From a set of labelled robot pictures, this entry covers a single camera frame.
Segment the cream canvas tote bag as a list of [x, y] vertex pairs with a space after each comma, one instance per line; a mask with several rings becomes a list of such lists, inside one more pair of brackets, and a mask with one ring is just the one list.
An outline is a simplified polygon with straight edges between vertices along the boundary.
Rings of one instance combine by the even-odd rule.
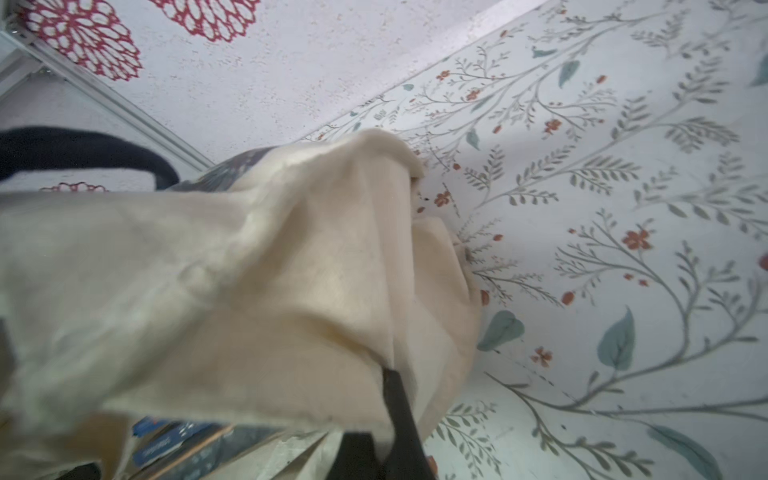
[[142, 416], [269, 427], [312, 444], [286, 479], [327, 479], [345, 432], [386, 454], [382, 370], [424, 440], [471, 370], [471, 253], [416, 214], [424, 171], [365, 130], [255, 149], [196, 181], [137, 145], [6, 131], [1, 171], [131, 169], [151, 192], [1, 196], [1, 475], [120, 479]]

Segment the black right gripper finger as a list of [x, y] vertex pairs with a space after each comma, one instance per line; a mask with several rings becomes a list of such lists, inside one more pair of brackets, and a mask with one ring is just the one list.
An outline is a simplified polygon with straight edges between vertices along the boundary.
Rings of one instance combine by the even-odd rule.
[[394, 427], [394, 441], [386, 454], [375, 451], [370, 433], [345, 432], [326, 478], [331, 479], [434, 479], [411, 413], [402, 378], [382, 370], [383, 400]]

